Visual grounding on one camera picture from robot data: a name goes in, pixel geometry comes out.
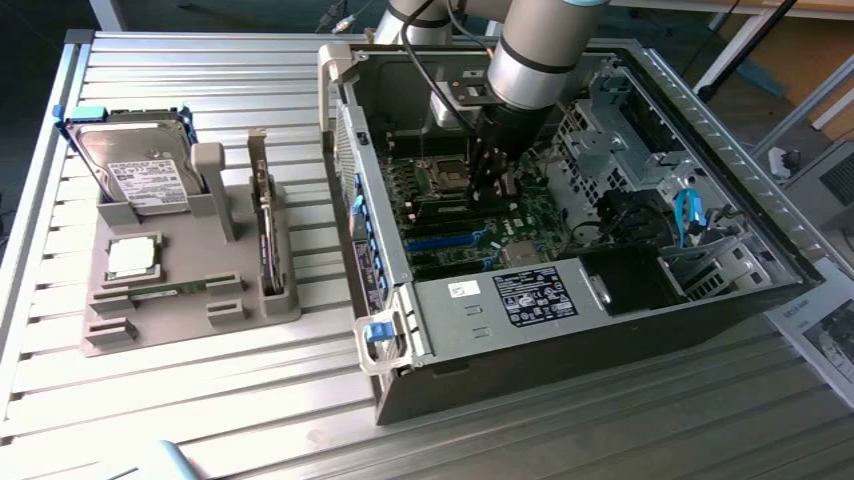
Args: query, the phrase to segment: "warning label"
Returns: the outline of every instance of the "warning label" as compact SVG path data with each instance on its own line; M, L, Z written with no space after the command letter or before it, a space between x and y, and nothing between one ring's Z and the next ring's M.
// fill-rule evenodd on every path
M184 203L186 192L172 160L109 163L109 171L133 208Z
M553 267L492 277L509 323L527 327L577 315Z

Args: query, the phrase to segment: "green circuit board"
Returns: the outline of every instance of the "green circuit board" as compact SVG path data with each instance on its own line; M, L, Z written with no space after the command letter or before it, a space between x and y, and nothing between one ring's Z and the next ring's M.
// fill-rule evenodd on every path
M464 198L461 156L386 159L381 172L416 280L544 262L563 251L564 216L527 154L516 165L517 195L490 198L473 209Z

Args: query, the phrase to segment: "metal table surface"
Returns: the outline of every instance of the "metal table surface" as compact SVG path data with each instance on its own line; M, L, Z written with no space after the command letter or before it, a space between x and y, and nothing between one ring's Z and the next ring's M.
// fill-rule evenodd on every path
M689 350L373 425L316 127L330 40L98 33L65 46L50 104L185 102L200 141L225 146L228 181L248 176L246 129L266 128L308 308L286 325L83 358L96 186L45 113L0 271L0 477L102 478L110 452L168 439L205 478L851 478L854 415L759 319Z

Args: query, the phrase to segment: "cable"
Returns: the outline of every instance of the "cable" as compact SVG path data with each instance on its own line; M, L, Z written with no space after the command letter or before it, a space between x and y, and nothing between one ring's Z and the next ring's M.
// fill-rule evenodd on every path
M716 27L712 28L711 32L705 36L705 39L703 40L703 43L700 43L699 48L693 52L693 56L688 60L688 64L681 69L681 73L679 74L681 77L684 77L684 74L688 72L688 68L691 68L691 65L693 65L693 62L696 61L696 58L699 57L699 54L701 53L701 51L708 46L708 42L711 42L711 39L715 37L715 35L720 31L720 29L723 28L723 24L725 23L725 20L729 18L729 15L732 14L732 11L735 10L735 7L737 7L737 4L740 3L740 1L741 0L735 0L732 2L732 5L729 6L729 9L725 11L725 15L723 17L723 20L720 21L720 23L717 23Z
M709 213L713 213L711 217L711 221L716 224L721 219L732 220L735 217L741 217L741 230L747 231L747 215L740 210L735 210L731 204L725 204L721 208L709 209Z
M456 17L453 16L453 5L450 5L450 0L446 1L446 5L448 5L448 16L450 17L450 23L458 30L458 33L465 35L477 45L480 45L485 50L485 54L489 56L489 58L492 58L492 49L489 48L489 46L485 43L482 43L482 40L480 40L468 30L465 30L465 27L462 27L462 24L458 23L458 20L456 20Z
M368 0L368 3L365 3L361 8L358 10L356 10L356 13L352 14L353 17L357 17L358 15L361 15L361 12L364 12L368 7L370 6L370 4L374 2L376 0Z
M334 19L334 17L337 17L337 10L341 8L342 5L344 5L344 0L334 0L329 4L328 8L325 9L325 12L322 12L322 16L320 16L320 20L317 21L317 28L314 28L314 33L318 33L320 30L322 30L329 26L329 24L332 23L332 20Z
M699 87L699 90L696 91L696 97L703 103L708 103L715 97L715 95L717 94L717 90L720 89L720 85L723 85L723 83L732 76L737 67L741 66L744 60L747 60L747 57L761 43L761 40L764 40L764 37L768 36L771 30L773 30L773 27L776 27L776 24L785 16L785 13L795 6L795 3L797 3L797 0L781 1L776 9L773 10L773 13L771 13L771 15L768 16L767 21L761 23L761 26L759 27L756 32L744 42L744 46L737 52L735 52L732 60L729 60L729 62L725 64L715 79L708 85L703 85L701 87Z
M402 42L402 48L405 49L405 53L409 55L409 59L414 64L414 68L417 69L417 72L421 74L421 77L424 77L424 80L426 81L426 85L429 85L429 89L432 90L432 93L436 95L436 98L438 98L441 105L444 105L444 108L448 109L448 111L453 115L453 118L456 118L456 121L458 122L458 126L462 127L462 129L468 132L469 135L477 136L474 127L470 125L470 123L468 123L468 120L465 120L465 118L456 111L456 108L453 108L453 104L448 100L448 97L444 96L444 92L438 88L438 85L436 85L436 81L429 76L429 73L426 73L424 64L417 58L417 55L414 55L414 50L412 49L412 44L409 43L409 39L406 37L409 25L412 25L412 22L414 21L417 16L421 13L424 13L424 10L426 10L426 7L432 4L432 1L433 0L426 0L421 4L421 6L414 9L412 14L406 17L405 21L402 22L402 26L400 27L400 41Z
M623 209L623 211L619 213L619 215L616 215L616 218L613 220L611 220L611 222L604 226L604 228L601 229L601 236L599 238L596 238L596 243L601 243L604 240L608 239L608 237L611 236L611 232L613 232L613 230L616 230L616 227L619 227L619 222L623 221L623 218L625 218L625 215L628 215L628 209Z
M657 218L657 220L660 221L661 225L664 225L664 228L667 229L667 232L669 233L669 238L672 238L672 244L673 246L676 246L676 232L673 231L673 227L669 223L669 219L667 218L667 215L664 215L664 212L661 212L657 208L652 207L651 205L639 202L637 200L635 200L632 202L637 207L643 208L644 210L648 210L649 212L652 212L655 214L655 218Z

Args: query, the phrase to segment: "white table leg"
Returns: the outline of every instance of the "white table leg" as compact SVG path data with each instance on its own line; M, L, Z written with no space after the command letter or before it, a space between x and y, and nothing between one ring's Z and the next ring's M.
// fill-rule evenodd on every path
M845 93L841 98L836 100L836 103L829 106L827 111L821 113L821 116L817 117L815 122L812 122L812 128L815 130L823 129L829 121L836 117L836 115L839 115L839 112L848 108L848 105L851 105L851 103L854 103L854 88L848 90L848 93Z
M118 10L118 0L89 0L89 4L102 31L121 32L126 30Z
M715 13L713 17L711 17L711 21L708 22L708 30L717 30L720 28L720 25L723 25L727 16L728 15L725 14L725 12Z
M720 75L720 72L732 61L732 58L735 57L737 52L740 52L741 49L744 48L747 41L756 34L759 29L761 28L761 25L764 25L764 22L768 21L768 18L771 18L771 13L773 13L772 10L764 13L760 13L759 15L753 15L747 19L747 21L744 22L744 25L741 26L741 28L737 30L737 33L732 37L732 40L729 41L728 45L720 52L720 55L717 55L717 58L711 64L711 67L708 67L708 70L705 70L703 77L696 82L696 85L693 85L695 92L699 91L700 87L708 85L711 82L715 81L715 78L717 78L717 75Z

